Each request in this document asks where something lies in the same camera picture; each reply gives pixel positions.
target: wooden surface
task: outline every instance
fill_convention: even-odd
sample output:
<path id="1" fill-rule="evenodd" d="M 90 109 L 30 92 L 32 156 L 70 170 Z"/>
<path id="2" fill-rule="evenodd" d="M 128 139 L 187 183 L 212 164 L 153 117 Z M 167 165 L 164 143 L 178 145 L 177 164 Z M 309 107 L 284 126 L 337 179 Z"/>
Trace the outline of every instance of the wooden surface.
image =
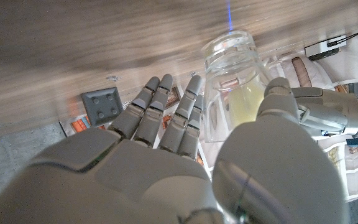
<path id="1" fill-rule="evenodd" d="M 86 91 L 204 76 L 200 49 L 231 27 L 282 54 L 357 30 L 358 1 L 0 1 L 0 135 L 85 113 Z"/>

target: white device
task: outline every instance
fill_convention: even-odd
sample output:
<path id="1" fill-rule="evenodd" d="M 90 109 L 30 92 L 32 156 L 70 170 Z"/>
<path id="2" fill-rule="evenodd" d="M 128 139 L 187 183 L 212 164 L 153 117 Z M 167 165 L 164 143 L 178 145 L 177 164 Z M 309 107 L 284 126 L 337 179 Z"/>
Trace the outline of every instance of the white device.
<path id="1" fill-rule="evenodd" d="M 319 60 L 330 55 L 334 55 L 339 52 L 339 48 L 346 46 L 346 41 L 343 41 L 339 44 L 336 44 L 332 47 L 329 46 L 329 43 L 333 43 L 337 40 L 345 39 L 346 35 L 341 35 L 339 37 L 335 37 L 332 39 L 324 40 L 318 42 L 317 44 L 313 44 L 311 46 L 305 47 L 306 56 L 310 60 Z"/>

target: clear glass jar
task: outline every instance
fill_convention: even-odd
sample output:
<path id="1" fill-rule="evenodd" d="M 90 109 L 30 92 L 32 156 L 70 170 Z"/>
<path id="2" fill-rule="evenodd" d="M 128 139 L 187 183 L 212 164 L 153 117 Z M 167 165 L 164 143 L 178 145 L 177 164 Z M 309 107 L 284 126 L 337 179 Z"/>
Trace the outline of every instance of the clear glass jar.
<path id="1" fill-rule="evenodd" d="M 221 35 L 202 51 L 206 70 L 205 141 L 225 141 L 236 126 L 255 121 L 271 78 L 247 32 Z"/>

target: white robotic hand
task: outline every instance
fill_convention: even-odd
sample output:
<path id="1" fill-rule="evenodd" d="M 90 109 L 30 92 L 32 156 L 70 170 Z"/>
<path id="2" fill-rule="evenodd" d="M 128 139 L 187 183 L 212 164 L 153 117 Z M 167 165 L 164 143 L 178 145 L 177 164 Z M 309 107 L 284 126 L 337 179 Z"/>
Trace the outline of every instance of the white robotic hand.
<path id="1" fill-rule="evenodd" d="M 199 76 L 161 139 L 163 150 L 152 149 L 172 81 L 151 78 L 108 131 L 87 129 L 33 158 L 0 194 L 0 223 L 222 223 L 211 181 L 194 161 Z"/>

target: robotic hand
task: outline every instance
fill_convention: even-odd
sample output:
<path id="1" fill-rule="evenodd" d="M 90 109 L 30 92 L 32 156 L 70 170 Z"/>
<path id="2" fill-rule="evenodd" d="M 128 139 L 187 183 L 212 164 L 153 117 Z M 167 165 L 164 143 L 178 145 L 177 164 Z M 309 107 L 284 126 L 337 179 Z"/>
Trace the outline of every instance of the robotic hand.
<path id="1" fill-rule="evenodd" d="M 292 88 L 300 124 L 313 137 L 338 134 L 358 137 L 358 99 L 355 95 L 320 88 Z"/>
<path id="2" fill-rule="evenodd" d="M 172 77 L 153 77 L 109 131 L 88 129 L 36 156 L 0 195 L 0 223 L 345 223 L 339 176 L 298 122 L 288 81 L 223 144 L 213 183 L 194 160 L 201 119 L 194 76 L 158 149 Z"/>

